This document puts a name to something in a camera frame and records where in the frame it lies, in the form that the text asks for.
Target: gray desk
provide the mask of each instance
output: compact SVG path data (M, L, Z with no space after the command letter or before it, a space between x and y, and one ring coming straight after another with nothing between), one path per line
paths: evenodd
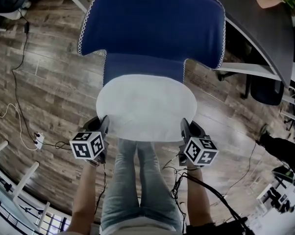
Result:
M256 0L219 1L225 8L227 21L237 28L268 62L270 67L263 67L269 72L267 77L282 80L285 85L289 85L294 59L294 35L292 19L285 6L280 4L262 9Z

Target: white seat cushion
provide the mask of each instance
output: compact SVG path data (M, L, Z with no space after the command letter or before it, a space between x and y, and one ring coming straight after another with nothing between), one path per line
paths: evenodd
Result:
M97 114L108 115L109 134L133 141L181 141L180 122L189 123L197 100L188 87L167 77L124 75L100 91Z

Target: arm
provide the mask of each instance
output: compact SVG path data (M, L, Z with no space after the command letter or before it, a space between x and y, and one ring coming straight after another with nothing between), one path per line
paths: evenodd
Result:
M195 168L188 160L188 169ZM188 174L203 181L201 169L190 170ZM191 180L188 180L188 215L190 225L202 226L213 223L210 214L210 202L208 200L205 188Z
M74 197L73 217L67 232L88 235L94 221L96 168L86 163Z

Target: desk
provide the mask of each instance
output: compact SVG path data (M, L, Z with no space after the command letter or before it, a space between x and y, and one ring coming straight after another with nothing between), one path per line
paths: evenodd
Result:
M87 0L73 0L84 12ZM269 66L223 63L221 71L235 71L282 80L291 79L294 39L291 16L280 4L262 9L256 0L219 0L226 10L226 19L262 54Z

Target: wooden floor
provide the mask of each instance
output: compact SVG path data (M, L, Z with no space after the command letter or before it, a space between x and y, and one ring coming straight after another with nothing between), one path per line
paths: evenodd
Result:
M30 133L43 132L45 142L55 144L68 141L86 121L96 115L96 100L101 90L103 52L79 57L76 52L83 13L71 0L37 0L26 18L30 33L26 45L24 65L16 71L18 97L30 128ZM8 103L16 104L14 80L11 69L22 59L25 43L24 20L6 21L9 31L0 33L0 114ZM217 80L215 71L207 70L190 61L185 84L198 101L195 121L200 124L218 145L220 153L211 167L204 168L204 180L225 194L229 187L247 171L249 157L255 146L254 139L264 123L270 124L276 137L286 138L279 107L258 103L252 98L242 100L245 75ZM23 124L23 139L30 141ZM27 190L60 211L70 213L72 201L80 178L83 161L76 160L71 151L43 146L40 151L25 149L19 136L19 119L13 109L0 119L0 143L9 146L0 152L0 167L14 180L19 181L26 170L38 161L39 168L26 185ZM106 172L108 181L113 174L116 140L110 143ZM160 165L173 158L178 147L174 144L157 144ZM256 197L273 180L271 170L281 164L263 148L256 145L248 175L227 194L227 200L238 213L255 212ZM173 186L173 171L162 171L169 187ZM97 196L103 189L103 172L99 169ZM179 191L181 201L186 201L186 184ZM209 193L212 216L215 222L231 216L223 204ZM101 213L101 205L96 219Z

